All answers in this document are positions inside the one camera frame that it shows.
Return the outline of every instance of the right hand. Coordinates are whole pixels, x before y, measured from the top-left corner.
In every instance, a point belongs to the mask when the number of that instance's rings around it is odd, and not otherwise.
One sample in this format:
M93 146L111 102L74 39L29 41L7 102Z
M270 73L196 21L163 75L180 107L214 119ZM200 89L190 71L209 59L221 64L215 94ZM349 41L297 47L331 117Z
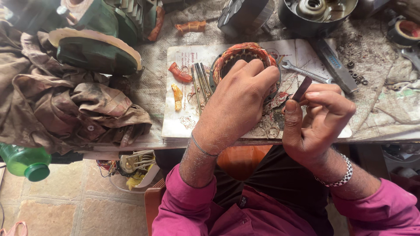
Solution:
M356 112L356 105L341 96L334 84L312 84L299 104L288 100L284 113L283 147L302 166L325 164L332 143ZM301 105L308 105L302 118Z

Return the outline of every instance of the plastic bottle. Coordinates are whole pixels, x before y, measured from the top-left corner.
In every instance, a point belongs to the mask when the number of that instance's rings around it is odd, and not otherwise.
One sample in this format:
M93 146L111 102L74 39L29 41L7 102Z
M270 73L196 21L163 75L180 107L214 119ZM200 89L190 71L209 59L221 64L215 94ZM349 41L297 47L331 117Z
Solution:
M51 155L43 147L29 148L0 143L0 156L11 174L25 176L29 181L41 181L50 174L48 165L51 163Z

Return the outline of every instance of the clothing label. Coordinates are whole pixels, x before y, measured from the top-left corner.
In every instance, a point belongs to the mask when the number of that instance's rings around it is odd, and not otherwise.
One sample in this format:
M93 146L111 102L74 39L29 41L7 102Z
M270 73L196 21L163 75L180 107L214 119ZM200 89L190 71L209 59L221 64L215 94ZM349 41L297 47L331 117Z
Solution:
M239 205L239 207L245 207L245 204L246 203L247 203L247 198L246 197L242 197L241 204Z

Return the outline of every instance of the hand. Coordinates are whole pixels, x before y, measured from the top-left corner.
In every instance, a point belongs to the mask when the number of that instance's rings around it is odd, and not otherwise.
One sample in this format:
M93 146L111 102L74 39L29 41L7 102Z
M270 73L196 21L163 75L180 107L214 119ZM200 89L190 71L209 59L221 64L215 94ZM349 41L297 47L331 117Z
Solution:
M252 60L239 60L217 86L192 134L199 146L212 155L251 130L263 115L264 99L275 90L280 73Z
M301 103L288 100L285 106L283 147L286 153L309 170L325 164L327 151L356 112L356 105L341 96L334 84L312 84ZM307 105L302 119L301 105Z

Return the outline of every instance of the tiled floor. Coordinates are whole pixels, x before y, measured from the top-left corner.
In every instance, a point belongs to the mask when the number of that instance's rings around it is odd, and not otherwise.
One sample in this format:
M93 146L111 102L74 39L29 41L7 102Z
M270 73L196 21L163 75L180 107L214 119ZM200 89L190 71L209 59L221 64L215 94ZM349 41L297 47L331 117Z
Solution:
M116 189L100 175L95 161L50 165L50 170L47 179L36 183L5 171L0 202L6 230L24 220L29 236L147 235L144 195ZM126 189L124 177L112 179ZM333 204L327 210L335 235L347 236L345 217Z

